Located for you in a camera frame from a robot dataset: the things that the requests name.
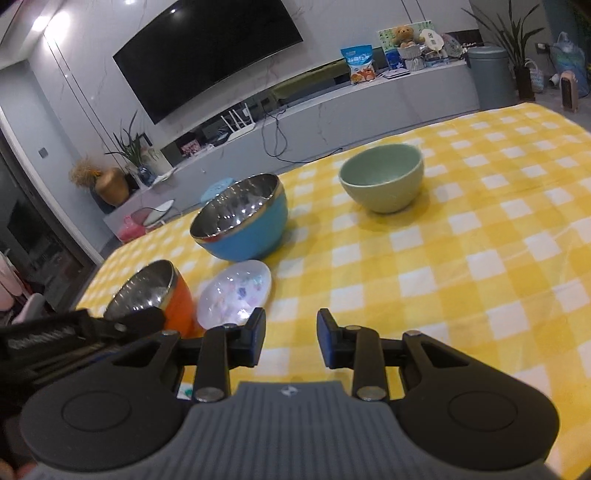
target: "yellow checkered tablecloth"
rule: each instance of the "yellow checkered tablecloth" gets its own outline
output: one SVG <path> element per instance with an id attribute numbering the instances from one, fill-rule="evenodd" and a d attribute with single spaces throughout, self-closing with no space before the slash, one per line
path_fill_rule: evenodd
<path id="1" fill-rule="evenodd" d="M 419 146 L 420 196 L 377 215 L 354 203 L 339 167 L 370 145 Z M 316 341 L 316 312 L 382 337 L 420 329 L 537 387 L 560 414 L 548 463 L 567 479 L 591 464 L 591 135 L 523 104 L 385 138 L 281 176 L 290 220 L 265 259 L 274 278 L 259 365 L 242 380 L 339 379 Z M 228 263 L 189 235 L 187 215 L 117 250 L 79 307 L 100 315 L 149 262 L 170 259 L 195 297 Z M 402 396 L 395 369 L 392 396 Z"/>

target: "blue bowl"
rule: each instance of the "blue bowl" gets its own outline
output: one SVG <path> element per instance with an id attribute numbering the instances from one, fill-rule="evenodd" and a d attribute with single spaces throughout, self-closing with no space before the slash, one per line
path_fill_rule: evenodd
<path id="1" fill-rule="evenodd" d="M 283 184 L 277 175 L 262 173 L 212 198 L 193 220 L 190 233 L 212 255 L 241 262 L 276 249 L 286 223 Z"/>

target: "wall switch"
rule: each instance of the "wall switch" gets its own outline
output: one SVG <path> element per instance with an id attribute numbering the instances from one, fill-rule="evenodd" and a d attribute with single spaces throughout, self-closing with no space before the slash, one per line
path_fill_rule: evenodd
<path id="1" fill-rule="evenodd" d="M 548 45 L 547 43 L 536 43 L 535 50 L 538 53 L 547 53 L 548 55 L 550 55 L 550 45 Z"/>

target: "teddy bear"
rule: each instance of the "teddy bear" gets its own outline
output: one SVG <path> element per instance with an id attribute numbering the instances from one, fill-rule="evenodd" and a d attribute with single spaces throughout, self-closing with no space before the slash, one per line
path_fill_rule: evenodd
<path id="1" fill-rule="evenodd" d="M 394 44 L 401 48 L 416 45 L 414 42 L 414 29 L 410 25 L 402 25 L 394 28 Z"/>

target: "tv screen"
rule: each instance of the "tv screen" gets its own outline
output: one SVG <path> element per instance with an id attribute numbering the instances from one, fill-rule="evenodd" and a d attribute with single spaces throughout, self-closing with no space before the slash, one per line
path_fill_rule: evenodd
<path id="1" fill-rule="evenodd" d="M 113 58 L 157 123 L 232 73 L 301 41 L 281 0 L 180 0 Z"/>
<path id="2" fill-rule="evenodd" d="M 16 2 L 17 0 L 0 0 L 0 15 L 2 15 L 6 10 L 8 10 L 8 7 Z"/>

